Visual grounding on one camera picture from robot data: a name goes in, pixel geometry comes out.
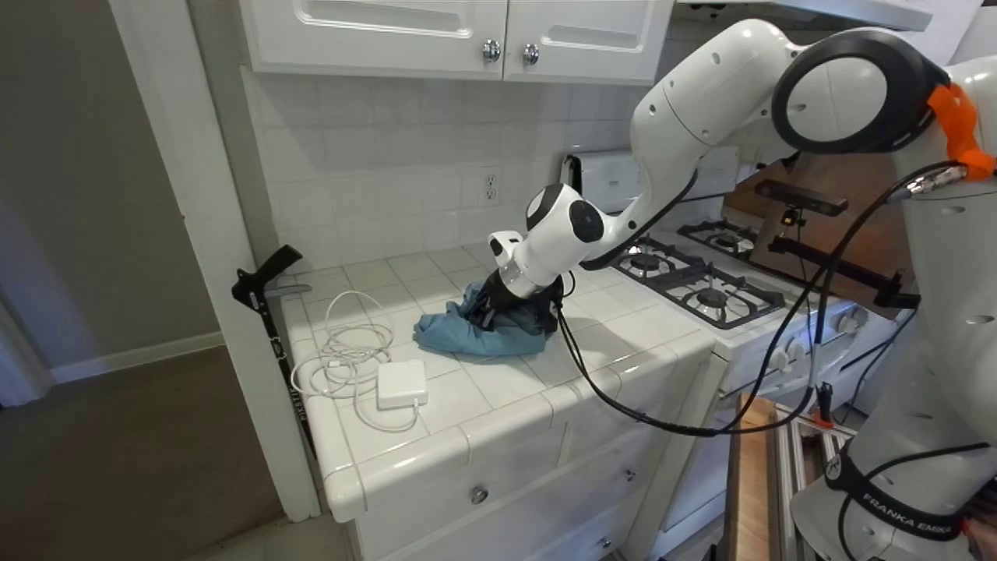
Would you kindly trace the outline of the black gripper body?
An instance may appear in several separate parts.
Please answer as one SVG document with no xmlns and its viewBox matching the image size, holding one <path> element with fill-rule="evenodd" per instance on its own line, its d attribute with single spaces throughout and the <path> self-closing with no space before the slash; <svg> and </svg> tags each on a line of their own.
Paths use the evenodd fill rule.
<svg viewBox="0 0 997 561">
<path fill-rule="evenodd" d="M 558 326 L 555 307 L 563 298 L 563 281 L 530 297 L 515 297 L 499 274 L 488 274 L 463 303 L 463 316 L 481 329 L 515 323 L 530 332 L 551 332 Z"/>
</svg>

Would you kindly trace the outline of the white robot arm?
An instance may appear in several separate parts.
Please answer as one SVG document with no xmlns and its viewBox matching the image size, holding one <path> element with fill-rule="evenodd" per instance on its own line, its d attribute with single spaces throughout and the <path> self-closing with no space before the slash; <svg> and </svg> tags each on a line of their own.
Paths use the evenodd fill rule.
<svg viewBox="0 0 997 561">
<path fill-rule="evenodd" d="M 997 472 L 997 56 L 936 65 L 887 29 L 794 43 L 742 18 L 639 98 L 629 147 L 644 189 L 616 216 L 573 187 L 542 189 L 524 230 L 491 235 L 471 322 L 485 326 L 575 263 L 607 263 L 716 147 L 762 166 L 884 153 L 919 293 L 915 363 L 792 498 L 792 521 L 825 561 L 974 561 L 965 503 Z"/>
</svg>

